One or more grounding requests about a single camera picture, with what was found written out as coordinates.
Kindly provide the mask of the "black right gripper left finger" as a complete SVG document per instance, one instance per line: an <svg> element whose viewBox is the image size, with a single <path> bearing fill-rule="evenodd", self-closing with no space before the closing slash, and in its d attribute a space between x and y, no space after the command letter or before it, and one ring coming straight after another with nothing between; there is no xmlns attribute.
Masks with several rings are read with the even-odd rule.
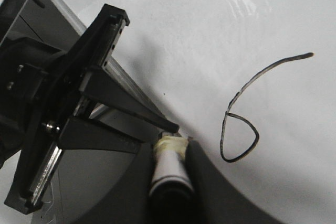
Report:
<svg viewBox="0 0 336 224"><path fill-rule="evenodd" d="M142 144L116 185L74 223L157 223L149 203L153 169L152 146Z"/></svg>

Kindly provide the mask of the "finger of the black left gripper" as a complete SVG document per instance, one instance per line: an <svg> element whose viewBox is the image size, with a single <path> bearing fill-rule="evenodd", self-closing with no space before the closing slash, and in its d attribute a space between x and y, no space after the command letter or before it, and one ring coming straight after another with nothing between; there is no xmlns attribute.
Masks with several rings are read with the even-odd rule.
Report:
<svg viewBox="0 0 336 224"><path fill-rule="evenodd" d="M153 112L125 91L102 69L92 69L83 77L79 91L92 101L142 119L168 132L178 132L179 125Z"/></svg>
<svg viewBox="0 0 336 224"><path fill-rule="evenodd" d="M58 138L63 150L102 150L136 154L142 141L102 122L69 118Z"/></svg>

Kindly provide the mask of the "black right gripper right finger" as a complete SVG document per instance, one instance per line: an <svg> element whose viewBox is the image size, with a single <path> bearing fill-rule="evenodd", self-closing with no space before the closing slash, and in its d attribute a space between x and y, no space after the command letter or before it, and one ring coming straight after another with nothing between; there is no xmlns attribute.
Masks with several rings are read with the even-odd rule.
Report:
<svg viewBox="0 0 336 224"><path fill-rule="evenodd" d="M189 142L185 164L195 189L194 223L281 223L241 194L197 141Z"/></svg>

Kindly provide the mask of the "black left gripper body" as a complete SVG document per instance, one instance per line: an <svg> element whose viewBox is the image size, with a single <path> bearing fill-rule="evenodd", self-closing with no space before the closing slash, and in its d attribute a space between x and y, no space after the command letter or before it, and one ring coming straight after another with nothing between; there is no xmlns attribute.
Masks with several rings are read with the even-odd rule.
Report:
<svg viewBox="0 0 336 224"><path fill-rule="evenodd" d="M59 158L57 138L72 115L88 116L94 103L79 87L100 66L129 24L122 9L105 4L70 49L10 32L3 41L3 158L20 153L5 205L27 215L41 198Z"/></svg>

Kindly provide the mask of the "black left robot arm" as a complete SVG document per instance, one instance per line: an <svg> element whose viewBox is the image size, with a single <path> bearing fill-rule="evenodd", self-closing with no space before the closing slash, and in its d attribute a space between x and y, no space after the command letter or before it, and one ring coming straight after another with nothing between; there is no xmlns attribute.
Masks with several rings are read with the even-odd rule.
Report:
<svg viewBox="0 0 336 224"><path fill-rule="evenodd" d="M65 150L136 153L141 141L97 120L104 106L176 133L112 57L130 20L105 4L69 49L12 31L27 0L1 4L1 161L20 153L5 204L25 215L42 198Z"/></svg>

